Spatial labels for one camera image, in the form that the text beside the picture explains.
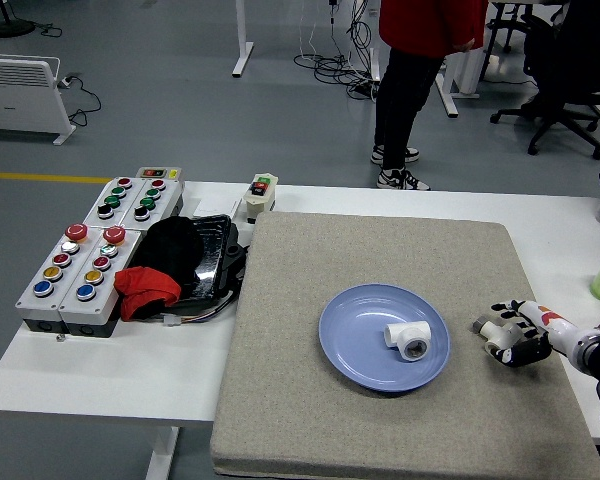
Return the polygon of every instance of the control box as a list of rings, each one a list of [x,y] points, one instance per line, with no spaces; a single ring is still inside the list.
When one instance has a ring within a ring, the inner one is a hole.
[[[120,225],[138,195],[147,189],[147,180],[114,178],[100,192],[98,200],[84,219],[85,225],[99,228]]]
[[[182,209],[182,170],[143,167],[104,187],[83,223],[68,227],[16,303],[30,330],[109,337],[118,320],[115,272],[154,223]]]
[[[102,238],[102,230],[75,224],[65,230],[16,302],[16,310],[29,329],[67,333],[58,312],[77,272]]]
[[[259,213],[273,210],[277,184],[278,177],[270,173],[259,173],[253,177],[253,181],[243,197],[247,204],[247,222],[256,223]]]
[[[167,169],[145,169],[145,175]],[[111,180],[100,193],[84,220],[85,225],[107,228],[123,226],[126,230],[146,232],[154,223],[178,215],[182,209],[183,184],[175,178],[129,178]]]
[[[126,230],[146,233],[151,225],[182,210],[183,184],[178,180],[144,180],[146,185],[138,192],[131,208],[120,225]]]
[[[141,232],[126,230],[117,244],[105,236],[100,238],[58,309],[69,333],[111,336],[120,316],[119,294],[113,286],[115,273],[127,267],[141,237]]]

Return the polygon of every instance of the blue button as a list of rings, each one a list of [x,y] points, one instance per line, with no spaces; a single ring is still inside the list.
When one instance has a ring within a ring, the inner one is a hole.
[[[76,290],[76,296],[81,302],[86,302],[96,296],[96,289],[93,285],[82,285]]]
[[[43,280],[33,286],[33,294],[36,297],[46,297],[53,292],[53,285],[48,280]]]

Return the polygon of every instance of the gray floor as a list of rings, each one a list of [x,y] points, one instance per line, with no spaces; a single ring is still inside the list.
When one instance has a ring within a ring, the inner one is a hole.
[[[231,1],[10,3],[18,16],[53,22],[64,34],[0,39],[0,53],[60,57],[61,75],[78,72],[103,109],[61,147],[44,134],[0,132],[0,172],[114,177],[160,164],[182,167],[187,180],[246,183],[269,171],[285,184],[374,187],[373,103],[318,83],[292,61],[300,35],[305,53],[312,51],[314,22],[313,46],[336,53],[326,0],[246,2],[256,47],[240,79],[231,76],[238,55]],[[335,29],[344,49],[347,5]],[[521,50],[518,35],[511,54],[496,45],[500,59],[489,82],[479,85],[479,99],[457,101],[457,119],[447,118],[432,90],[412,134],[422,152],[412,172],[435,190],[598,197],[600,162],[575,135],[556,127],[532,157],[531,123],[489,123],[491,113],[534,93],[531,84],[499,83],[528,80]],[[383,62],[386,54],[383,48]],[[94,106],[75,88],[63,99],[70,113]],[[64,226],[84,218],[100,189],[0,180],[0,357],[20,324],[13,304],[31,272]],[[183,430],[172,480],[215,477],[210,432],[210,425]],[[149,455],[137,427],[0,416],[0,479],[144,478]]]

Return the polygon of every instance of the gray cushion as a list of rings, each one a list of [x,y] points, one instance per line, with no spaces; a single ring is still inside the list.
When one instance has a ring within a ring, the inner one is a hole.
[[[449,363],[406,394],[350,381],[319,342],[329,300],[373,282],[422,296],[449,329]],[[510,369],[471,331],[493,303],[512,298],[533,293],[499,224],[258,216],[211,440],[216,472],[600,479],[600,460],[558,354]]]

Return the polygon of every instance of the blue plate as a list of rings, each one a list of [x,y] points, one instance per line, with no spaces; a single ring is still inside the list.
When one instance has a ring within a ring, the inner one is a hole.
[[[389,323],[426,321],[431,327],[429,353],[416,362],[388,348]],[[423,298],[393,285],[366,284],[336,295],[320,316],[320,343],[331,363],[354,382],[381,392],[405,392],[433,380],[447,364],[447,326]]]

